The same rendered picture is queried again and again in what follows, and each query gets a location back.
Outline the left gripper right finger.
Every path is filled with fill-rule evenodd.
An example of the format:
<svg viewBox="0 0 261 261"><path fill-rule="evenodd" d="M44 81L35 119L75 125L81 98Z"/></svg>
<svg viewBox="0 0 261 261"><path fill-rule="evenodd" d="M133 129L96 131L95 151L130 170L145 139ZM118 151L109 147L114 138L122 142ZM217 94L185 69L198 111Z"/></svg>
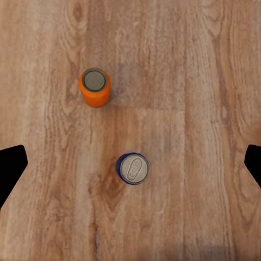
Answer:
<svg viewBox="0 0 261 261"><path fill-rule="evenodd" d="M261 187L261 147L250 144L245 154L244 164Z"/></svg>

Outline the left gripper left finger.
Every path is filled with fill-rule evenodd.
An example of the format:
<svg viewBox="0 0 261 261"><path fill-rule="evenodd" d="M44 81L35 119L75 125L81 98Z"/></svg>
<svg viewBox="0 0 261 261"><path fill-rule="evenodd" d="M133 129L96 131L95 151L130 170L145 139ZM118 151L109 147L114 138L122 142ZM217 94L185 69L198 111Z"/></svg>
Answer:
<svg viewBox="0 0 261 261"><path fill-rule="evenodd" d="M0 208L28 165L23 145L0 151Z"/></svg>

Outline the can of soda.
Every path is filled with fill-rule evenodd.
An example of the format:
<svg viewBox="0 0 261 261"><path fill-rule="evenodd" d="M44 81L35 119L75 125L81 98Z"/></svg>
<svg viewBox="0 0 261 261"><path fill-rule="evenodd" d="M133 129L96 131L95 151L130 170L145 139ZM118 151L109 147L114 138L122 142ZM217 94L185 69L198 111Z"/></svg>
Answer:
<svg viewBox="0 0 261 261"><path fill-rule="evenodd" d="M116 161L118 176L128 184L140 184L146 179L149 171L148 161L141 154L123 154Z"/></svg>
<svg viewBox="0 0 261 261"><path fill-rule="evenodd" d="M80 76L79 86L89 106L99 108L108 102L110 78L103 69L95 67L86 69Z"/></svg>

